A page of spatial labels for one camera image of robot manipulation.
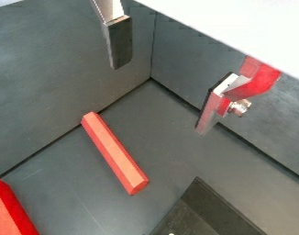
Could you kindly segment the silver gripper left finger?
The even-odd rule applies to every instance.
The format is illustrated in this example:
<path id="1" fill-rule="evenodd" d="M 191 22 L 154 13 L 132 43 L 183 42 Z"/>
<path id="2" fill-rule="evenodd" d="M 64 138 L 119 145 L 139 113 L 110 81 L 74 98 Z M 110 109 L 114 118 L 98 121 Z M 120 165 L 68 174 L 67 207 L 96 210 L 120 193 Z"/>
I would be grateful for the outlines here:
<path id="1" fill-rule="evenodd" d="M 111 67 L 118 70 L 132 59 L 132 18 L 120 0 L 90 0 L 107 41 Z"/>

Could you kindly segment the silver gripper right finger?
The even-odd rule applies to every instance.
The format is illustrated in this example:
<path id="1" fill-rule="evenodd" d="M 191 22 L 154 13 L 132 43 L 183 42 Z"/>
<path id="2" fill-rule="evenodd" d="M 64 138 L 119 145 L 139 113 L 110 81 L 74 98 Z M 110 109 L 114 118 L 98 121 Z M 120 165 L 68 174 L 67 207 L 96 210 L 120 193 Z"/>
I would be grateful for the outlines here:
<path id="1" fill-rule="evenodd" d="M 243 116 L 251 107 L 250 97 L 271 90 L 282 72 L 246 56 L 239 73 L 228 73 L 208 89 L 196 131 L 204 135 L 230 113 Z"/>

